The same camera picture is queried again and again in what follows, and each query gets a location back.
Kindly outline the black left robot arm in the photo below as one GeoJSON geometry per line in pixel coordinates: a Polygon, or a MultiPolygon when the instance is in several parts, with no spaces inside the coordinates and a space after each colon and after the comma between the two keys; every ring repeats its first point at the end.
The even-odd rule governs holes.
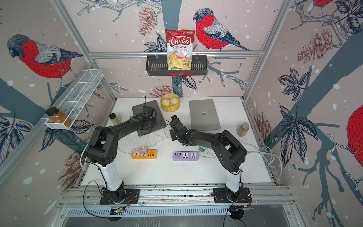
{"type": "Polygon", "coordinates": [[[95,129],[84,154],[101,173],[104,180],[103,196],[108,196],[118,203],[126,198],[124,182],[119,177],[115,164],[119,140],[136,131],[150,133],[157,126],[156,110],[143,106],[142,112],[125,122],[109,127],[99,126],[95,129]]]}

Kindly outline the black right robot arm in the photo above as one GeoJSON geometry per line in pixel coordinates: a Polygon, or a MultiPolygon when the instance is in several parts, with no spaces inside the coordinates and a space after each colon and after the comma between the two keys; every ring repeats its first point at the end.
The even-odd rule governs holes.
{"type": "Polygon", "coordinates": [[[187,129],[176,115],[171,117],[170,134],[172,141],[183,146],[201,146],[214,151],[222,167],[228,172],[225,186],[229,200],[236,200],[241,194],[242,163],[248,154],[247,149],[227,130],[222,133],[206,133],[187,129]]]}

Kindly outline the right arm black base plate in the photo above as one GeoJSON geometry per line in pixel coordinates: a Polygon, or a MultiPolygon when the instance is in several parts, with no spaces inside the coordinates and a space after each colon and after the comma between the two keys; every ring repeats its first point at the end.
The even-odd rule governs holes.
{"type": "Polygon", "coordinates": [[[211,194],[214,198],[214,203],[252,203],[251,192],[249,188],[241,188],[234,193],[228,188],[214,188],[211,194]]]}

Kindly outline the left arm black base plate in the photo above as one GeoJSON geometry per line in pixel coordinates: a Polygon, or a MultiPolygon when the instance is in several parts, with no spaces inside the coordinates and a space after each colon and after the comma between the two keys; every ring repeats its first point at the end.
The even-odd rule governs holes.
{"type": "Polygon", "coordinates": [[[101,205],[116,204],[137,204],[140,196],[140,189],[121,189],[118,191],[109,191],[106,188],[101,190],[101,205]]]}

